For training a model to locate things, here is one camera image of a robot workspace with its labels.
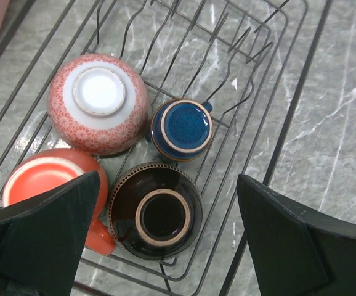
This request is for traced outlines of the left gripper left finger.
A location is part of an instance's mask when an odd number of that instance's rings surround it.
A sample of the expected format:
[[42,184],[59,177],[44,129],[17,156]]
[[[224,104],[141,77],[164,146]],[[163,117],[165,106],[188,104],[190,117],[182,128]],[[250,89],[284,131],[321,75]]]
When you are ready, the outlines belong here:
[[69,295],[100,190],[96,171],[0,208],[0,295],[10,281]]

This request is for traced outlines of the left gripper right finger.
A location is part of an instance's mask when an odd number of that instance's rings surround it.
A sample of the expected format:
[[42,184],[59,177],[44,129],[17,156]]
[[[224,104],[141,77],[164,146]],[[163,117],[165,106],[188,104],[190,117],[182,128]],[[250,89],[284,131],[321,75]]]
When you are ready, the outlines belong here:
[[356,295],[356,224],[239,175],[240,213],[262,295]]

